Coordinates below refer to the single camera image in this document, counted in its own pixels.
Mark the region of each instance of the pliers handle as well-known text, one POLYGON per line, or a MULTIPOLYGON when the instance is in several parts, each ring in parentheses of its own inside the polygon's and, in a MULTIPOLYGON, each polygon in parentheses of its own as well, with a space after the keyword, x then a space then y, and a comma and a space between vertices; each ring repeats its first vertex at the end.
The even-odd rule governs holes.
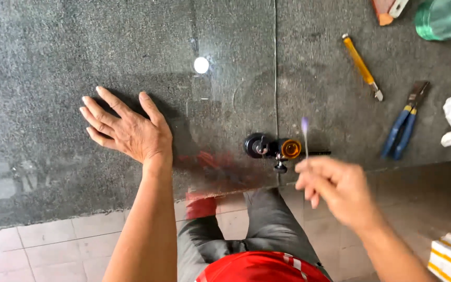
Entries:
POLYGON ((408 145, 408 141, 410 141, 410 136, 413 131, 413 125, 415 124, 415 119, 417 117, 417 109, 411 106, 405 106, 403 111, 399 114, 399 117, 396 119, 396 122, 392 126, 391 132, 387 136, 386 142, 384 144, 384 149, 382 150, 381 157, 385 158, 391 152, 392 147, 395 145, 396 138, 398 137, 399 131, 401 127, 404 125, 403 134, 399 142, 392 152, 392 157, 396 161, 401 158, 401 154, 405 149, 406 145, 408 145))

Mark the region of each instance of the green glass stack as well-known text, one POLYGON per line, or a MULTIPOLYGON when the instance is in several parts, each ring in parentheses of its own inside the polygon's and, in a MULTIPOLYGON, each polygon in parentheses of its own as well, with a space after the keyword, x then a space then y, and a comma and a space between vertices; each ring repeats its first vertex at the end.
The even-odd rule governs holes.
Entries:
POLYGON ((415 16, 417 34, 426 40, 451 39, 451 0, 421 3, 415 16))

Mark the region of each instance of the fingernail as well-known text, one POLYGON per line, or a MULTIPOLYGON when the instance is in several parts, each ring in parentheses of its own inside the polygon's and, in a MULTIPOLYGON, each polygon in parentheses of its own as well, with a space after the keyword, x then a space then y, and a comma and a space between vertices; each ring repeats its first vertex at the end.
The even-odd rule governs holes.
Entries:
POLYGON ((147 95, 147 93, 145 93, 145 91, 143 91, 143 92, 140 93, 140 97, 141 97, 143 100, 149 99, 149 95, 147 95))

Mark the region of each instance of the blue-handled pliers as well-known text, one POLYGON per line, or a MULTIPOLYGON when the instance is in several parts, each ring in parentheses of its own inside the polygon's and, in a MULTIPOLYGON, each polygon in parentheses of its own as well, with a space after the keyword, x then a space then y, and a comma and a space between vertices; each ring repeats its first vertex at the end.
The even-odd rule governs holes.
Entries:
POLYGON ((401 154, 406 145, 408 145, 408 141, 410 140, 413 131, 413 125, 417 116, 417 108, 422 99, 426 96, 429 86, 429 81, 415 82, 413 89, 408 96, 406 106, 399 114, 398 119, 396 119, 392 126, 391 132, 387 136, 381 154, 382 158, 385 158, 390 154, 396 161, 401 158, 401 154))

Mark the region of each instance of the tool handle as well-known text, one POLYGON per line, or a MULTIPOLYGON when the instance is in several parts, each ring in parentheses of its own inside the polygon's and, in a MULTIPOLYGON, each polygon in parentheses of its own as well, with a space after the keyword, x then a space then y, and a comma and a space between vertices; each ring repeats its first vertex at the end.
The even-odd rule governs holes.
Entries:
POLYGON ((406 106, 403 111, 399 114, 399 117, 394 122, 394 125, 392 126, 391 132, 387 136, 387 139, 384 144, 384 149, 382 149, 381 157, 385 158, 387 155, 389 155, 389 152, 391 151, 392 147, 394 146, 394 141, 396 140, 396 137, 398 136, 399 129, 403 125, 405 119, 410 114, 410 107, 406 106))
POLYGON ((349 54, 354 60, 354 64, 359 69, 361 76, 363 76, 363 80, 368 84, 372 84, 374 82, 373 76, 370 73, 370 71, 368 71, 368 68, 363 62, 363 59, 361 59, 360 55, 358 54, 358 51, 356 51, 356 48, 354 48, 354 44, 352 43, 351 38, 349 38, 348 36, 344 36, 343 40, 344 45, 347 47, 347 50, 349 50, 349 54))
POLYGON ((408 119, 406 120, 405 129, 403 131, 403 135, 401 136, 401 139, 398 143, 398 146, 396 146, 396 149, 393 153, 393 159, 399 160, 401 158, 401 154, 403 153, 403 150, 405 149, 406 145, 408 145, 408 141, 410 141, 410 136, 413 132, 413 125, 415 124, 415 119, 417 116, 417 110, 413 109, 412 112, 410 112, 410 115, 408 116, 408 119))

